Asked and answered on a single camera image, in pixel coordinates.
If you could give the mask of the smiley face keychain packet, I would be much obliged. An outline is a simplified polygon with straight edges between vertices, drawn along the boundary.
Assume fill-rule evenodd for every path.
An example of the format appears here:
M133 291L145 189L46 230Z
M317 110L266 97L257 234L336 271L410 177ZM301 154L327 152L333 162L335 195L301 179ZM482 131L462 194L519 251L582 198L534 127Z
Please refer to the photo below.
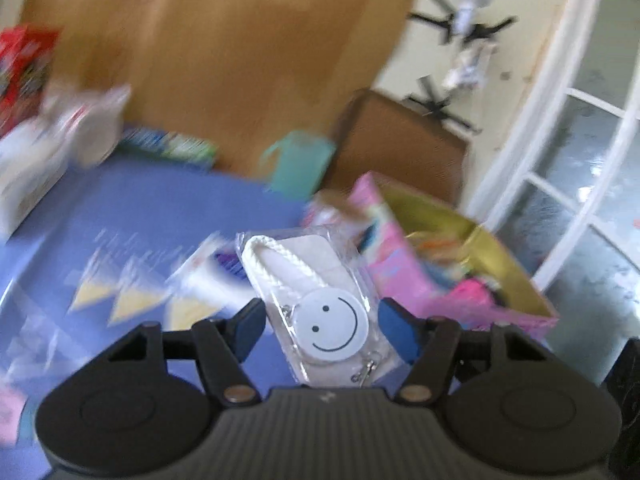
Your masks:
M300 384L360 388L401 364L378 325L378 292L343 233L246 231L236 251Z

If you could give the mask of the white wet wipes packet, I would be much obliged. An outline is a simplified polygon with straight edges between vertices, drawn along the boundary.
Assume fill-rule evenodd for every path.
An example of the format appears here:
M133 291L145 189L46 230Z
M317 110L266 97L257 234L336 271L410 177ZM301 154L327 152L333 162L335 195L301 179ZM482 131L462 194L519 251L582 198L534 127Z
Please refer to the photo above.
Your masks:
M255 297L231 240L210 234L167 279L179 296L236 312Z

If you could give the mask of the pink crochet item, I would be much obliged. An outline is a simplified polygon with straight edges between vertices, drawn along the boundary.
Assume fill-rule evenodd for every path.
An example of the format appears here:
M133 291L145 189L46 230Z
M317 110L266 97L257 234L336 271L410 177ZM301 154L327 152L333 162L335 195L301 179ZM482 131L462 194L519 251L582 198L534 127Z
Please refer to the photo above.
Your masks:
M495 298L491 289L475 278L467 278L458 283L448 294L448 298L457 304L466 304L476 308L491 308L495 305Z

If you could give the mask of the pink macaron biscuit tin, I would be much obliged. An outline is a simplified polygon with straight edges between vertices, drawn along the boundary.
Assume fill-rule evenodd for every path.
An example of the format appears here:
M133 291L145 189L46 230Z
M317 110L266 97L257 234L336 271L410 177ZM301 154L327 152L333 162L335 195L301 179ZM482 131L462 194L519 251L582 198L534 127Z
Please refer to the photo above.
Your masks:
M446 316L468 330L515 325L536 339L559 315L511 253L488 231L438 198L374 172L347 193L311 197L304 226L333 226L357 247L378 294L418 318ZM495 305L457 304L448 294L475 278Z

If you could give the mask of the blue patterned tablecloth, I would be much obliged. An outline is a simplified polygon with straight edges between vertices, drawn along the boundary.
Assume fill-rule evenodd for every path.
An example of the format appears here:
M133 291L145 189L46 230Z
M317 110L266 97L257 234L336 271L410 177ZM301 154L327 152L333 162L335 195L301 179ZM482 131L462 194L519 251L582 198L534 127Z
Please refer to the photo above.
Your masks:
M1 474L67 479L35 436L58 384L127 334L168 322L166 278L211 232L292 228L303 205L224 174L116 156L70 171L1 249ZM397 479L407 463L386 420L352 404L381 391L300 390L273 336L245 365L267 403L208 414L160 479Z

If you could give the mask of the white framed glass door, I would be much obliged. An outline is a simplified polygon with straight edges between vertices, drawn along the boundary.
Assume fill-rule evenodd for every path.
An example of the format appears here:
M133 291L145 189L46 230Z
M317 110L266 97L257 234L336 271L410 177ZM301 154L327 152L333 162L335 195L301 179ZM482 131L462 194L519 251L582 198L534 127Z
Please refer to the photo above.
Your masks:
M516 139L469 211L559 313L548 345L600 380L639 333L639 0L577 0Z

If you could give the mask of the green toothpaste box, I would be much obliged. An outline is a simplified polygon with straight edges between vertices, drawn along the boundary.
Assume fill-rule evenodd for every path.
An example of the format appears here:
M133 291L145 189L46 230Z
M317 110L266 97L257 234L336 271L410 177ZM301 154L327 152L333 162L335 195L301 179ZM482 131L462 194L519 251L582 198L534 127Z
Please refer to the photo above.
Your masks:
M186 134L127 126L118 142L119 151L209 171L217 160L216 145Z

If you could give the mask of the teal plastic mug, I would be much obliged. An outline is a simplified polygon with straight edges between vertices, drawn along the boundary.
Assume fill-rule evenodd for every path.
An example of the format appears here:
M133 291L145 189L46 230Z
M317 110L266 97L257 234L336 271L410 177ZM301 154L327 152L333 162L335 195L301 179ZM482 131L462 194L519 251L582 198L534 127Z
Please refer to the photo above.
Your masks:
M295 130L267 148L259 163L264 169L276 160L268 178L273 191L306 200L317 191L334 153L334 142L325 136Z

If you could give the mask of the brown woven chair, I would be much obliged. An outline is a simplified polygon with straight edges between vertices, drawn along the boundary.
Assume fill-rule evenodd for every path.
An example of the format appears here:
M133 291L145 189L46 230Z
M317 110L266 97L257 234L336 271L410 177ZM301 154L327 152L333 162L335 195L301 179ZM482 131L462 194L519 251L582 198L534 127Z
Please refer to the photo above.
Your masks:
M469 143L431 116L362 89L337 117L331 140L336 150L322 188L346 192L373 171L450 205L459 203Z

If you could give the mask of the bagged plastic cup stack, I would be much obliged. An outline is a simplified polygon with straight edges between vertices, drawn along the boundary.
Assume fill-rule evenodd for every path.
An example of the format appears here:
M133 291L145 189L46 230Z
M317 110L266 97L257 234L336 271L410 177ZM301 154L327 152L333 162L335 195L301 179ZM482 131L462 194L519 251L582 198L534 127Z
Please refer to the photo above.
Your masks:
M124 130L124 111L131 98L129 84L100 90L78 90L69 84L51 84L41 113L70 149L81 168L99 166L117 148Z

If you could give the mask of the white tissue pack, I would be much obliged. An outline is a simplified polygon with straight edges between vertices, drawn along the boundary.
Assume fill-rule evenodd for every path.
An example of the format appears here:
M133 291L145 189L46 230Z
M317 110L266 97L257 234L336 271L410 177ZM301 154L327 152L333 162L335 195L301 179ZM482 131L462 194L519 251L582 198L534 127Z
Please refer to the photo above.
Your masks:
M68 146L41 118L21 122L1 138L1 243L62 178Z

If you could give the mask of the white power strip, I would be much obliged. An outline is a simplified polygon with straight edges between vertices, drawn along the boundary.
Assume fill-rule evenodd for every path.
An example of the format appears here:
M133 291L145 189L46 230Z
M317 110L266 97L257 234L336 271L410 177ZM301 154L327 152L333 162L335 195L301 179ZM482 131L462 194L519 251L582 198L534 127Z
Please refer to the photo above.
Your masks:
M447 94L473 91L485 83L488 65L497 49L494 26L475 23L473 10L461 10L451 25L456 54L442 80Z

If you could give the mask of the red cereal box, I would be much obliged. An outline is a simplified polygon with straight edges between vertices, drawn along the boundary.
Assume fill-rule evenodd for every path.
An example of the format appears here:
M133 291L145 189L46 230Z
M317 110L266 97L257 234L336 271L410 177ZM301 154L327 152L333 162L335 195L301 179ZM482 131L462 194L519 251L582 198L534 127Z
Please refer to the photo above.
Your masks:
M49 81L56 29L18 25L1 31L1 135L38 113Z

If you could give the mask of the wood grain wall panel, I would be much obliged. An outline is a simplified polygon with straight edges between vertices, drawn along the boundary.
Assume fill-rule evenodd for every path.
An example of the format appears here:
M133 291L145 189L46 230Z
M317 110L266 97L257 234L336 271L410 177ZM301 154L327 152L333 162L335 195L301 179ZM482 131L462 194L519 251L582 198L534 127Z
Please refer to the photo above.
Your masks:
M57 28L53 76L129 84L130 122L212 140L248 176L296 129L327 133L373 84L413 0L26 0Z

